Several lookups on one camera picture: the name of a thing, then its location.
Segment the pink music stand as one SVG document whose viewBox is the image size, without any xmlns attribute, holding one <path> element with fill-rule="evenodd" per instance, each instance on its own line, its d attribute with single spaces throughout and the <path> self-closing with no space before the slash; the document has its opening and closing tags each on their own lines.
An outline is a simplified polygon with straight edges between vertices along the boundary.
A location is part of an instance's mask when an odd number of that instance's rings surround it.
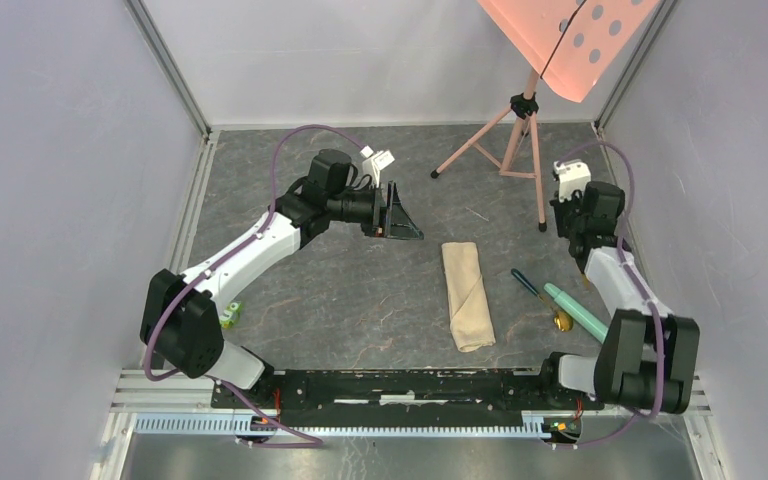
<svg viewBox="0 0 768 480">
<path fill-rule="evenodd" d="M 537 92 L 544 84 L 564 100 L 582 102 L 655 10 L 656 0 L 486 0 L 479 5 L 529 65 L 525 88 L 431 172 L 436 179 L 468 150 L 484 155 L 504 177 L 535 183 L 538 230 L 547 230 L 540 158 Z M 516 117 L 504 156 L 479 141 L 509 115 Z"/>
</svg>

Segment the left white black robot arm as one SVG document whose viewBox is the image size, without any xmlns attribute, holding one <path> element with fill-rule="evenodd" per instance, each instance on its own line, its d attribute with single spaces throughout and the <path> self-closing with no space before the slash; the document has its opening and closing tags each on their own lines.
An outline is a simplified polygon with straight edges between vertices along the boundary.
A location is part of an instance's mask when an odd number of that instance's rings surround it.
<svg viewBox="0 0 768 480">
<path fill-rule="evenodd" d="M 304 248 L 333 222 L 357 224 L 372 238 L 421 240 L 395 182 L 381 173 L 394 157 L 366 147 L 364 160 L 323 149 L 308 173 L 277 197 L 258 222 L 212 257 L 173 273 L 163 269 L 149 282 L 140 338 L 180 373 L 216 377 L 233 384 L 250 407 L 274 394 L 272 368 L 248 349 L 226 341 L 219 323 L 246 287 L 282 259 Z"/>
</svg>

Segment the beige cloth napkin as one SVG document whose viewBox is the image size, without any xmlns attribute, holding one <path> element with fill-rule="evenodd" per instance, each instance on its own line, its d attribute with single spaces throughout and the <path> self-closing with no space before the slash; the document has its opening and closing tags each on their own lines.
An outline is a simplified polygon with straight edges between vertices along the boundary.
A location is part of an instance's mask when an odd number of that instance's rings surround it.
<svg viewBox="0 0 768 480">
<path fill-rule="evenodd" d="M 447 242 L 441 245 L 450 332 L 457 349 L 469 353 L 496 343 L 480 268 L 477 245 Z"/>
</svg>

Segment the gold spoon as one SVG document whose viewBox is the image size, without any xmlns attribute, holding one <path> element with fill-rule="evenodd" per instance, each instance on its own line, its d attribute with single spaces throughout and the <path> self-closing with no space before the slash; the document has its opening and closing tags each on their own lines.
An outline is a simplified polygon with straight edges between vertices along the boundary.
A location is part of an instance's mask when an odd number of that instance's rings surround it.
<svg viewBox="0 0 768 480">
<path fill-rule="evenodd" d="M 537 298 L 552 311 L 553 321 L 560 331 L 569 332 L 574 328 L 575 321 L 567 312 L 543 294 L 538 294 Z"/>
</svg>

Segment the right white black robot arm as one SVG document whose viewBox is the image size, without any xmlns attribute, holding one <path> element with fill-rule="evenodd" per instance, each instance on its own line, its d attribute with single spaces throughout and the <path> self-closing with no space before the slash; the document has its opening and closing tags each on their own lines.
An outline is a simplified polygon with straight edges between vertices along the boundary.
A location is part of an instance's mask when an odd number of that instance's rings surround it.
<svg viewBox="0 0 768 480">
<path fill-rule="evenodd" d="M 620 235 L 626 194 L 603 181 L 560 181 L 550 202 L 559 237 L 612 319 L 595 357 L 554 352 L 537 382 L 540 400 L 562 408 L 578 391 L 634 411 L 682 414 L 690 404 L 697 323 L 662 305 Z"/>
</svg>

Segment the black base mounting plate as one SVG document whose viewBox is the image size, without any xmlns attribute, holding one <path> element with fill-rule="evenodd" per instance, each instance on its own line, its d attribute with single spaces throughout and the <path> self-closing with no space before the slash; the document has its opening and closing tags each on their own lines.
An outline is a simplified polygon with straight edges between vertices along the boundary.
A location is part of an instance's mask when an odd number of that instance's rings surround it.
<svg viewBox="0 0 768 480">
<path fill-rule="evenodd" d="M 513 427 L 524 412 L 605 407 L 532 368 L 285 370 L 245 395 L 290 427 Z"/>
</svg>

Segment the small green toy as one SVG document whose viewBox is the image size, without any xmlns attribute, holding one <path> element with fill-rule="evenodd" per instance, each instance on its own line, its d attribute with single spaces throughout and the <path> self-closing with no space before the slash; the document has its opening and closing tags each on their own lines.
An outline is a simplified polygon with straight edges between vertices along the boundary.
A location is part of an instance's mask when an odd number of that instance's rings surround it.
<svg viewBox="0 0 768 480">
<path fill-rule="evenodd" d="M 243 310 L 243 304 L 241 302 L 229 303 L 219 314 L 219 324 L 223 329 L 230 329 L 235 326 Z"/>
</svg>

